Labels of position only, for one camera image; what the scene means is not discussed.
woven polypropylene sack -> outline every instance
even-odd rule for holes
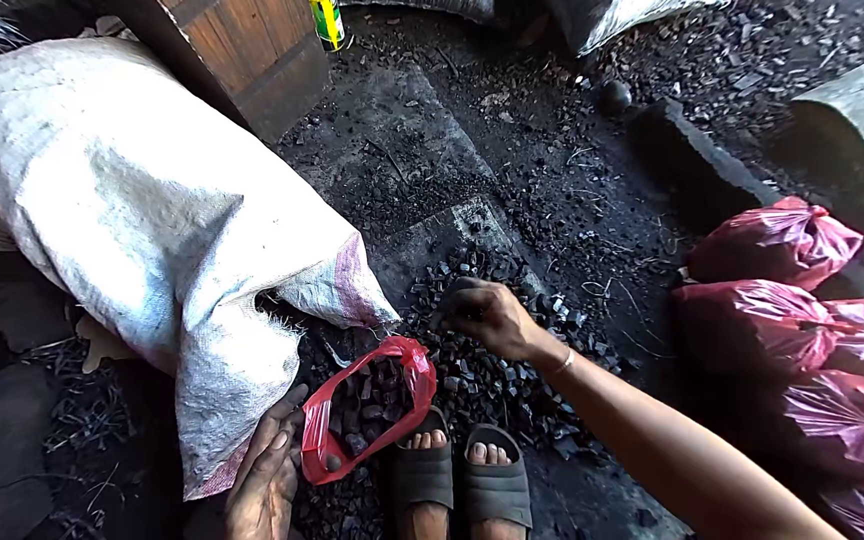
[[[0,55],[0,230],[50,281],[175,375],[186,499],[228,488],[298,370],[278,297],[340,327],[399,320],[359,232],[141,44]]]
[[[588,55],[637,24],[727,3],[728,0],[546,0],[576,57]]]

dirty hand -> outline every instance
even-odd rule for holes
[[[433,325],[479,340],[486,349],[514,361],[555,368],[569,348],[536,324],[503,284],[459,277],[445,291]]]
[[[293,461],[296,427],[304,422],[296,409],[309,388],[300,384],[262,415],[225,503],[227,540],[285,540],[292,499],[299,486]]]

foot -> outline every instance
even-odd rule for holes
[[[416,433],[405,443],[407,450],[427,450],[446,446],[446,434],[440,429]],[[449,531],[449,509],[438,502],[417,502],[405,510],[401,521],[405,540],[446,540]]]
[[[505,448],[494,444],[475,443],[468,449],[472,465],[512,465]],[[487,519],[472,524],[472,540],[525,540],[526,529],[517,522]]]

slide sandal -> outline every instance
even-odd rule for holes
[[[405,448],[415,434],[431,434],[441,430],[445,434],[442,448]],[[452,438],[446,418],[438,407],[429,408],[425,419],[411,433],[395,441],[392,460],[392,494],[396,515],[414,503],[439,503],[449,510],[454,508],[452,494]]]
[[[504,448],[510,465],[474,465],[469,449],[475,443],[490,443]],[[532,529],[529,479],[525,473],[522,450],[509,433],[495,425],[476,423],[462,454],[465,469],[465,513],[470,523],[504,519]]]

wooden plank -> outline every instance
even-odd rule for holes
[[[305,0],[129,0],[120,17],[186,88],[263,141],[325,95],[329,63]]]

